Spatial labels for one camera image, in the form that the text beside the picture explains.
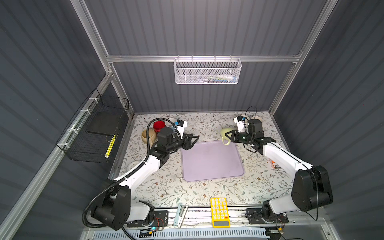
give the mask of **gray corrugated wall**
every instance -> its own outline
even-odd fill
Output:
[[[324,0],[86,0],[110,55],[293,55]]]
[[[325,0],[87,0],[109,55],[293,55]],[[136,112],[268,110],[290,63],[243,63],[234,85],[177,85],[168,63],[115,63]]]
[[[243,63],[238,84],[176,84],[172,63],[114,63],[135,112],[268,110],[292,63]]]
[[[3,221],[105,71],[69,0],[1,1],[0,42]],[[103,165],[64,159],[55,175],[60,179],[49,181],[15,239],[26,232],[33,236],[63,226],[77,237],[81,225],[68,225],[64,219],[75,221],[80,204],[97,191],[97,182],[108,173]],[[60,187],[53,191],[53,184]]]
[[[345,240],[384,234],[383,12],[339,0],[275,114],[293,154],[328,170]]]

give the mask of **table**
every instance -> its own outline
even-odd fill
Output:
[[[185,133],[199,135],[199,141],[221,140],[220,130],[237,128],[234,113],[182,113],[139,114],[121,166],[120,175],[127,171],[129,163],[144,159],[147,151],[141,140],[141,132],[154,118],[175,118],[188,122]],[[265,136],[272,137],[281,146],[281,137],[268,112],[258,112],[263,119]],[[229,205],[260,204],[264,200],[291,192],[293,181],[283,169],[273,169],[269,160],[259,153],[251,153],[237,143],[245,174],[241,177],[186,182],[183,179],[181,149],[170,156],[164,166],[146,179],[133,193],[132,200],[143,200],[155,207],[176,207],[178,202],[189,206],[209,206],[211,197],[226,197]]]

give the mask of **black mounting plate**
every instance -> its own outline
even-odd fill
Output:
[[[154,211],[154,214],[155,217],[150,225],[148,225],[148,222],[145,220],[137,220],[127,223],[127,227],[157,227],[157,220],[155,218],[159,219],[159,227],[165,227],[168,225],[168,211]]]
[[[264,220],[262,216],[262,208],[251,208],[246,209],[247,213],[245,214],[245,217],[248,219],[249,224],[264,224],[264,223],[288,223],[288,217],[286,214],[279,214],[273,217],[270,217],[269,221]]]

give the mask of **white vent grille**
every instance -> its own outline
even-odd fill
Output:
[[[258,227],[234,227],[227,229],[216,228],[189,228],[164,229],[155,232],[152,237],[139,238],[139,230],[127,230],[134,239],[186,239],[186,238],[235,238],[255,237],[259,239],[270,238],[265,235],[265,229]],[[126,240],[128,237],[123,231],[95,231],[94,240]]]
[[[227,58],[227,60],[175,58],[175,82],[177,84],[237,84],[241,66],[239,58]]]

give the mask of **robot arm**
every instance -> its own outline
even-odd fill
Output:
[[[238,132],[245,132],[245,116],[237,116],[233,119],[237,125]]]
[[[312,164],[297,158],[276,142],[270,142],[263,146],[263,155],[282,167],[292,179],[295,178],[297,171],[313,167]]]
[[[153,221],[154,207],[145,202],[132,202],[131,193],[147,179],[152,173],[159,170],[169,159],[169,154],[176,152],[179,148],[188,150],[194,146],[199,139],[198,136],[192,134],[183,134],[187,122],[178,120],[175,124],[181,135],[181,138],[174,137],[174,131],[169,127],[161,129],[157,135],[158,142],[156,146],[148,153],[148,158],[145,158],[133,169],[117,177],[114,180],[107,179],[103,184],[102,193],[100,193],[88,205],[92,205],[91,217],[101,221],[103,224],[94,225],[92,227],[109,226],[114,230],[120,229],[126,222],[142,220],[146,223]],[[87,222],[86,217],[83,218],[83,223],[86,226],[91,224]]]
[[[258,119],[248,120],[247,129],[243,131],[241,117],[234,119],[235,122],[238,120],[238,131],[232,130],[225,135],[231,142],[251,145],[257,152],[279,164],[294,180],[291,194],[263,203],[263,219],[268,221],[284,212],[307,212],[333,202],[328,172],[325,168],[304,162],[283,149],[274,139],[265,137],[262,123]]]

